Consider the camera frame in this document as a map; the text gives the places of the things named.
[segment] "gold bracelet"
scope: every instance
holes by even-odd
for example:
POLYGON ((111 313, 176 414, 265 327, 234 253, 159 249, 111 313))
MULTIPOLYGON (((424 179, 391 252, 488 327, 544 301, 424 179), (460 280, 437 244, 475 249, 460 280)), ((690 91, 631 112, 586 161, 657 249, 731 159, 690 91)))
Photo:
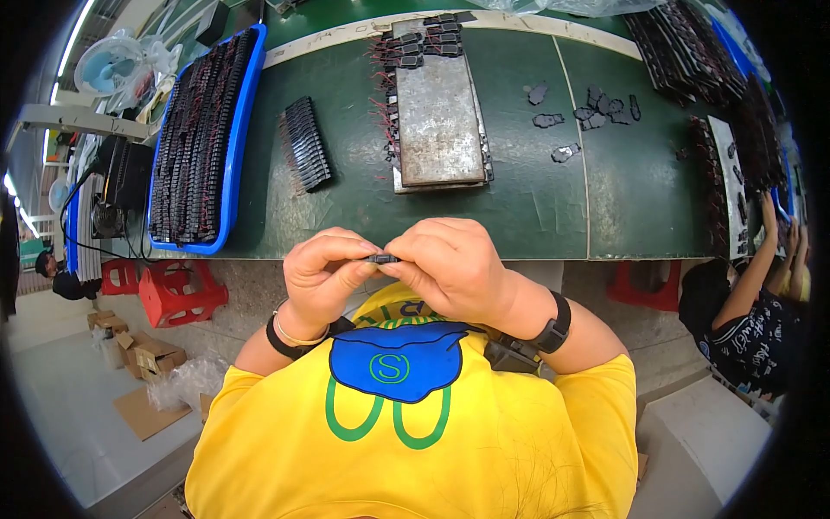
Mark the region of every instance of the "gold bracelet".
POLYGON ((292 337, 292 336, 288 335, 288 334, 287 334, 287 333, 286 333, 286 332, 282 329, 282 326, 280 325, 280 317, 279 317, 279 315, 278 315, 278 312, 280 311, 280 307, 277 307, 277 309, 276 309, 276 310, 274 310, 274 323, 276 324, 276 329, 280 332, 280 334, 281 334, 283 337, 285 337, 286 339, 288 339, 288 341, 295 343, 295 345, 297 345, 297 346, 313 346, 313 345, 318 345, 319 343, 323 342, 323 340, 325 339, 325 337, 329 334, 329 328, 331 328, 331 323, 329 323, 328 325, 326 325, 326 326, 325 326, 325 331, 323 332, 323 335, 322 335, 319 339, 315 339, 315 340, 299 340, 299 339, 295 339, 294 337, 292 337))

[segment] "green workbench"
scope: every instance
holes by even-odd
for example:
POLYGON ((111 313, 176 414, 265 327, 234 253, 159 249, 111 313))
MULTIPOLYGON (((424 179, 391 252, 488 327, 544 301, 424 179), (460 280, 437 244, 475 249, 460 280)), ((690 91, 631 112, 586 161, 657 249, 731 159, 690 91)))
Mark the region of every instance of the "green workbench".
MULTIPOLYGON (((308 2, 284 21, 270 13, 266 48, 349 22, 444 8, 476 6, 459 1, 308 2)), ((630 38, 619 17, 544 14, 630 38)), ((189 33, 179 40, 192 40, 189 33)), ((369 79, 374 66, 363 56, 367 43, 323 48, 262 71, 248 127, 237 224, 215 257, 282 258, 297 242, 332 226, 353 229, 383 246, 418 220, 435 216, 478 220, 504 259, 706 255, 703 181, 691 161, 676 159, 675 150, 686 142, 689 114, 713 110, 702 103, 682 109, 652 89, 641 61, 588 43, 474 28, 464 29, 463 41, 491 143, 492 183, 479 189, 393 194, 383 160, 383 131, 368 114, 373 109, 369 97, 377 92, 369 79), (544 102, 532 106, 523 87, 541 81, 550 88, 544 102), (583 132, 583 156, 556 164, 550 158, 555 147, 579 142, 569 83, 577 106, 584 105, 591 83, 612 99, 624 100, 626 107, 628 95, 636 95, 642 120, 631 126, 609 121, 583 132), (303 95, 315 102, 335 179, 298 198, 281 154, 277 116, 303 95), (531 123, 539 113, 561 113, 567 122, 541 130, 531 123)), ((116 247, 117 252, 125 249, 116 247)), ((183 254, 152 253, 179 256, 183 254)))

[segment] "hand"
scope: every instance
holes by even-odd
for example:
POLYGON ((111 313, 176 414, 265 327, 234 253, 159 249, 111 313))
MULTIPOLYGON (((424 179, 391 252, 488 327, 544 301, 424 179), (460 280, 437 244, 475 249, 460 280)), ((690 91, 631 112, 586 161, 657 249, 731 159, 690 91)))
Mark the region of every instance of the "hand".
POLYGON ((761 195, 761 214, 764 215, 764 230, 769 239, 778 241, 778 220, 775 217, 773 195, 767 191, 761 195))
POLYGON ((790 216, 789 231, 787 232, 787 245, 785 247, 787 256, 795 254, 798 248, 798 220, 794 216, 790 216))
POLYGON ((384 250, 403 262, 381 265, 381 272, 407 284, 434 311, 459 321, 496 327, 513 306, 516 278, 525 279, 504 268, 490 235, 474 220, 422 220, 384 250))
POLYGON ((343 315, 354 289, 378 268, 350 260, 379 252, 357 233, 337 227, 295 245, 282 264, 289 299, 278 318, 286 334, 299 340, 322 335, 326 325, 343 315))

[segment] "blue fan blade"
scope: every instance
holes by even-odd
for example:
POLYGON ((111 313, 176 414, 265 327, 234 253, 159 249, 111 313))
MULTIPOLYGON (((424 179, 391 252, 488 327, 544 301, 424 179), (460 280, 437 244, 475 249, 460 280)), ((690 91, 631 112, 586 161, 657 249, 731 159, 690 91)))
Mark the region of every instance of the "blue fan blade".
POLYGON ((118 63, 114 63, 112 66, 112 71, 115 74, 118 74, 121 77, 127 77, 133 73, 133 69, 135 68, 135 61, 133 60, 123 60, 119 61, 118 63))
POLYGON ((90 81, 90 86, 99 92, 112 93, 115 91, 115 81, 111 79, 104 79, 103 77, 95 77, 90 81))
POLYGON ((109 52, 99 52, 95 54, 90 60, 86 63, 82 74, 84 81, 92 81, 96 77, 100 76, 101 71, 104 70, 110 64, 112 60, 112 54, 109 52))

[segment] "cooling fan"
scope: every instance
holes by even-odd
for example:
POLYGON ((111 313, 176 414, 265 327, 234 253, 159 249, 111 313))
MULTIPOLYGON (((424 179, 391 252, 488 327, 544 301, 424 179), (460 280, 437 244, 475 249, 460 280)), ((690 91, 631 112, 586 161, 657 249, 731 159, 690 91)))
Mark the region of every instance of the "cooling fan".
POLYGON ((125 237, 127 215, 123 209, 96 200, 92 206, 92 239, 125 237))
POLYGON ((116 35, 89 48, 75 68, 75 86, 96 97, 122 91, 148 70, 144 50, 134 38, 116 35))

